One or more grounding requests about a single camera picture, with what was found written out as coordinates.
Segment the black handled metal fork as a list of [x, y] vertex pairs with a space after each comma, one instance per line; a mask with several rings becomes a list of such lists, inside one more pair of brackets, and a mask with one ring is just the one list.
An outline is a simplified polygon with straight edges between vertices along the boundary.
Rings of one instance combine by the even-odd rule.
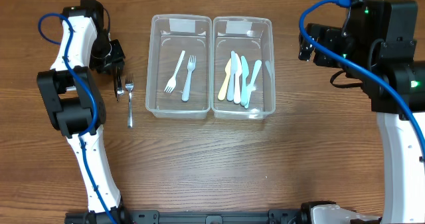
[[117, 73], [116, 71], [113, 72], [113, 81], [114, 81], [114, 94], [116, 97], [117, 102], [119, 102], [119, 97], [118, 97], [118, 82], [117, 82]]

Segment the small silver metal fork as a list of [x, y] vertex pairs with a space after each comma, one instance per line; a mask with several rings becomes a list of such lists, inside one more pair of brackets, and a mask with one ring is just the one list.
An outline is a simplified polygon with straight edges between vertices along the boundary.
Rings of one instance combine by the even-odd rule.
[[128, 92], [128, 117], [127, 117], [127, 126], [128, 128], [133, 128], [133, 114], [132, 114], [132, 91], [134, 88], [133, 83], [133, 74], [128, 74], [126, 76], [125, 88]]

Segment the silver metal fork wide handle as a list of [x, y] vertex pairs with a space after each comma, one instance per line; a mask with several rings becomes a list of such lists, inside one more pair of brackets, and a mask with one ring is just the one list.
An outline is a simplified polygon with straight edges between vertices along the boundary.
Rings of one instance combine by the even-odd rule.
[[117, 96], [122, 96], [124, 94], [124, 90], [122, 87], [122, 79], [121, 79], [121, 72], [118, 70], [116, 73], [116, 82], [117, 82]]

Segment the light blue plastic knife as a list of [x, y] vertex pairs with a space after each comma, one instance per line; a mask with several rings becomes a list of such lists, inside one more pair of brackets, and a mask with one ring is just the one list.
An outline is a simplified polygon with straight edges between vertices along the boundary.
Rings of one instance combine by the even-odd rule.
[[254, 83], [255, 83], [255, 81], [256, 81], [256, 78], [257, 78], [257, 76], [258, 76], [258, 73], [259, 73], [259, 71], [260, 71], [261, 66], [262, 66], [262, 61], [261, 61], [261, 60], [257, 60], [257, 61], [255, 62], [255, 64], [254, 64], [254, 69], [253, 69], [252, 77], [251, 77], [251, 80], [250, 80], [250, 84], [249, 84], [249, 85], [248, 85], [248, 87], [247, 87], [248, 96], [247, 96], [247, 103], [246, 103], [246, 105], [244, 106], [244, 107], [245, 107], [245, 109], [247, 109], [247, 108], [249, 107], [251, 93], [252, 93], [252, 91], [255, 89], [255, 87], [254, 87]]

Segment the mint green plastic knife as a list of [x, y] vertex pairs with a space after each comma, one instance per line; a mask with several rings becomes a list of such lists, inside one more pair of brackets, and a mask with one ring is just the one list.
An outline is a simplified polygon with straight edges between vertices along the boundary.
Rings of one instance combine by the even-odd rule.
[[248, 62], [245, 58], [245, 56], [241, 56], [241, 63], [242, 63], [242, 88], [241, 88], [241, 102], [240, 104], [242, 106], [245, 106], [248, 102], [248, 90], [247, 90], [247, 82], [246, 79], [249, 75], [249, 68], [248, 68]]

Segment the white plastic fork long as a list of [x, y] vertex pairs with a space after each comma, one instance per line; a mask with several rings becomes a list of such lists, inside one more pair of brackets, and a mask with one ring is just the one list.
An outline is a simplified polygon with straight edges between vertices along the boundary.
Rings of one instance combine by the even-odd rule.
[[166, 87], [164, 89], [164, 92], [172, 93], [172, 91], [174, 91], [174, 89], [177, 85], [177, 73], [178, 73], [178, 71], [181, 67], [184, 56], [185, 56], [185, 51], [181, 51], [181, 54], [180, 54], [179, 60], [177, 62], [177, 65], [175, 67], [174, 73], [173, 73], [172, 77], [168, 80]]

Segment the pale blue plastic knife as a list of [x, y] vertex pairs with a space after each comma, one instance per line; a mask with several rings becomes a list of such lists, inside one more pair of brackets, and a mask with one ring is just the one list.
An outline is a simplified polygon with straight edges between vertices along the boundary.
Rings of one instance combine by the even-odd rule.
[[228, 101], [234, 100], [234, 83], [235, 83], [235, 74], [238, 70], [238, 63], [236, 60], [236, 53], [234, 51], [231, 52], [231, 66], [230, 66], [230, 78], [227, 90], [226, 99]]

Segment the white plastic fork short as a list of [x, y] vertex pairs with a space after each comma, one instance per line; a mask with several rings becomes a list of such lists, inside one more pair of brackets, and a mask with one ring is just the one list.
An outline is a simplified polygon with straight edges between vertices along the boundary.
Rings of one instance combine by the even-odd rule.
[[191, 86], [191, 77], [192, 73], [195, 70], [196, 67], [196, 56], [191, 55], [189, 57], [188, 65], [187, 65], [187, 78], [185, 81], [185, 86], [182, 93], [182, 101], [187, 102], [189, 100], [190, 96], [190, 86]]

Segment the yellow plastic knife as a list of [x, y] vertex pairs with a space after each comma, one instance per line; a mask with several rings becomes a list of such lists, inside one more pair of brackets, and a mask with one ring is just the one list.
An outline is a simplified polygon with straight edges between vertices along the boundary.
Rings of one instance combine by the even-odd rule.
[[232, 64], [232, 61], [231, 61], [231, 59], [229, 59], [226, 66], [225, 66], [225, 69], [224, 69], [226, 76], [224, 78], [223, 84], [222, 84], [222, 86], [221, 86], [221, 88], [218, 92], [218, 96], [217, 96], [217, 98], [220, 101], [223, 101], [226, 98], [228, 83], [229, 83], [229, 79], [230, 79], [231, 64]]

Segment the white plastic knife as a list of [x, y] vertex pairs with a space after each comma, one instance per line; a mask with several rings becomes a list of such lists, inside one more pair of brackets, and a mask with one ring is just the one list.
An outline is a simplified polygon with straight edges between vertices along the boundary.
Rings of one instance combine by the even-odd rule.
[[235, 72], [235, 84], [234, 84], [234, 103], [240, 104], [241, 102], [241, 91], [240, 91], [240, 76], [242, 75], [242, 64], [240, 61], [240, 57], [236, 53], [236, 67], [237, 70]]

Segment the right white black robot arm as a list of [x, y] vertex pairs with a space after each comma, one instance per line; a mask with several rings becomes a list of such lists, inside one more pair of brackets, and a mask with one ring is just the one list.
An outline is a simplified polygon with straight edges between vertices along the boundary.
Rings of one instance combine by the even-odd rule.
[[304, 203], [300, 223], [424, 222], [424, 63], [414, 60], [415, 0], [331, 0], [341, 27], [299, 19], [299, 59], [336, 68], [370, 99], [384, 153], [384, 211], [362, 216], [330, 201]]

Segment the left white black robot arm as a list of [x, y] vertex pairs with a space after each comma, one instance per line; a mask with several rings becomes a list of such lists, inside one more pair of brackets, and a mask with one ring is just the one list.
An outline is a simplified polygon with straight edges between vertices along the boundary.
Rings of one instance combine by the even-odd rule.
[[110, 171], [104, 147], [106, 107], [92, 77], [110, 74], [121, 87], [125, 54], [110, 37], [110, 15], [97, 0], [81, 0], [57, 17], [63, 36], [50, 70], [37, 74], [37, 85], [54, 129], [72, 148], [86, 186], [88, 209], [68, 213], [65, 223], [132, 223]]

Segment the clear plastic container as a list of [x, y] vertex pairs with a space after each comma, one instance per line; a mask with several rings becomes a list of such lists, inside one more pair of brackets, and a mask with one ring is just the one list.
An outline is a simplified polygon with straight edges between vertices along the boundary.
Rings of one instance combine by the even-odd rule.
[[[157, 118], [204, 119], [211, 109], [210, 18], [199, 15], [155, 15], [151, 22], [145, 107]], [[172, 93], [164, 92], [181, 51], [185, 56]], [[196, 56], [190, 96], [182, 101], [189, 57]]]
[[[216, 17], [212, 24], [211, 61], [211, 108], [215, 118], [222, 119], [264, 119], [276, 110], [276, 85], [274, 70], [274, 44], [272, 22], [259, 17]], [[262, 61], [262, 66], [254, 83], [249, 107], [235, 104], [226, 98], [220, 101], [217, 96], [223, 84], [225, 66], [234, 51], [245, 56], [248, 62], [250, 84], [254, 64]]]

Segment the left clear plastic container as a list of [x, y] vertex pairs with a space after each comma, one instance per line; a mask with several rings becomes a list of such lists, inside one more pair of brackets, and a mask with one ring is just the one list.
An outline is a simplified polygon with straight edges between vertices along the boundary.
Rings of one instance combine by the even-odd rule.
[[[211, 109], [210, 18], [199, 15], [155, 15], [151, 22], [145, 107], [157, 118], [204, 119]], [[181, 51], [185, 56], [172, 93], [164, 92]], [[196, 56], [190, 96], [182, 101], [189, 57]]]

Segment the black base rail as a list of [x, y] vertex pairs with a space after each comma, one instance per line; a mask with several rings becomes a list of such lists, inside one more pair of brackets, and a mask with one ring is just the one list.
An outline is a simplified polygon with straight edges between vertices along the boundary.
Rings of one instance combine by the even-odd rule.
[[282, 223], [313, 223], [313, 215], [308, 213], [314, 207], [329, 207], [331, 217], [322, 217], [320, 223], [380, 223], [382, 218], [362, 215], [355, 211], [339, 208], [332, 201], [314, 201], [303, 203], [301, 209], [271, 209], [269, 211], [204, 211], [204, 212], [160, 212], [157, 210], [128, 211], [119, 208], [112, 211], [117, 223], [137, 224], [282, 224]]

